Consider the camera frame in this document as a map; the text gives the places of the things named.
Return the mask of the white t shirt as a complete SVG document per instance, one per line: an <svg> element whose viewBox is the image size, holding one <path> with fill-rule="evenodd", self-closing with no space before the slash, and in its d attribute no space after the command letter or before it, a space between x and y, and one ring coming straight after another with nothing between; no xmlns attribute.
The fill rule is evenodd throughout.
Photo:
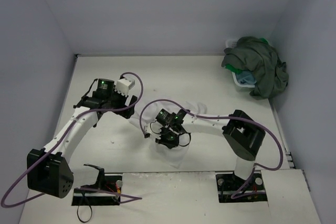
<svg viewBox="0 0 336 224"><path fill-rule="evenodd" d="M140 129L141 127L145 127L149 123L153 123L155 117L159 113L161 109L165 109L168 112L176 113L178 111L178 107L172 103L165 102L165 101L159 101L154 104L149 105L143 111L144 107L150 102L149 99L145 99L140 101L135 106L134 114L129 119L129 122ZM182 106L190 110L196 114L206 114L207 113L207 106L201 102L182 102ZM154 139L150 137L150 152L151 155L166 162L170 166L174 168L179 168L184 156L186 155L188 151L188 147L185 146L178 146L172 149L167 148L166 146L162 144L157 144L154 142Z"/></svg>

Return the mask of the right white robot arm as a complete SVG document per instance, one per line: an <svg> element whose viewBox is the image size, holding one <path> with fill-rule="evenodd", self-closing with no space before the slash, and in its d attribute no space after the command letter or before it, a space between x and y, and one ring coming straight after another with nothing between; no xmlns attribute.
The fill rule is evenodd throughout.
<svg viewBox="0 0 336 224"><path fill-rule="evenodd" d="M189 111L179 110L169 113L162 109L155 118L154 127L149 126L148 133L154 136L155 142L168 149L186 147L180 138L193 133L222 136L237 156L235 170L232 175L233 184L245 188L251 182L251 173L256 156L266 135L265 131L253 124L253 120L243 111L235 110L229 119L210 115L190 115Z"/></svg>

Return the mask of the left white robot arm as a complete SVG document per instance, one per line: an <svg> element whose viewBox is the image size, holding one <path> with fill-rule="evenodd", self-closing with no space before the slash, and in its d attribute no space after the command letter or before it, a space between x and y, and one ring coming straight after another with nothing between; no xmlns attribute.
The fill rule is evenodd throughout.
<svg viewBox="0 0 336 224"><path fill-rule="evenodd" d="M87 132L97 126L106 112L129 119L134 114L138 97L129 97L135 81L121 76L118 81L94 79L95 90L89 89L74 107L74 113L59 133L42 149L27 155L29 189L57 198L66 197L73 188L88 187L99 192L105 186L104 168L85 164L83 170L69 166L71 157Z"/></svg>

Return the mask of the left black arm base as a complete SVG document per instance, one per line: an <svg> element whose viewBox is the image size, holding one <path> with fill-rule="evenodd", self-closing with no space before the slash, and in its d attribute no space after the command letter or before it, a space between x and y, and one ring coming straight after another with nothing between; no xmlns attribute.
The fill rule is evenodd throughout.
<svg viewBox="0 0 336 224"><path fill-rule="evenodd" d="M92 165L84 164L86 169L90 172L93 170L94 181L91 183L86 183L81 187L99 189L104 191L109 191L112 193L121 193L122 187L122 175L121 174L106 174L104 168ZM72 206L118 206L120 205L120 196L99 193L96 191L80 190L75 188L72 196Z"/></svg>

